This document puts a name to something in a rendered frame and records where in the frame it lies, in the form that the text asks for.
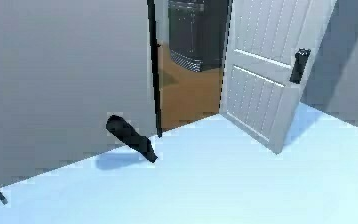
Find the dark grey ribbed bin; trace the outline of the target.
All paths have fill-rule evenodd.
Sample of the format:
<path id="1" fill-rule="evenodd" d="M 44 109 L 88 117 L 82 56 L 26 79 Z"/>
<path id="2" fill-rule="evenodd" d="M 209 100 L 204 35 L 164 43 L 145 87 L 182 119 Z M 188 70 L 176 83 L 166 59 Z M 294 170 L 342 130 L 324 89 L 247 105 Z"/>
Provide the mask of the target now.
<path id="1" fill-rule="evenodd" d="M 202 72 L 222 64 L 229 0 L 169 0 L 169 50 L 179 66 Z"/>

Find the white panelled room door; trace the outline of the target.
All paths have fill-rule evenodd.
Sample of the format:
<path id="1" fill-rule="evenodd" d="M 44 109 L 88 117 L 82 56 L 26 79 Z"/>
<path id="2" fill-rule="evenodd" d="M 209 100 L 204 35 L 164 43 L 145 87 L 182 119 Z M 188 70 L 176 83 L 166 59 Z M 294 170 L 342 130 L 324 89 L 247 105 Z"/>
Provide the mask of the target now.
<path id="1" fill-rule="evenodd" d="M 272 152 L 285 145 L 337 0 L 231 0 L 220 113 Z M 295 53 L 311 54 L 299 84 Z"/>

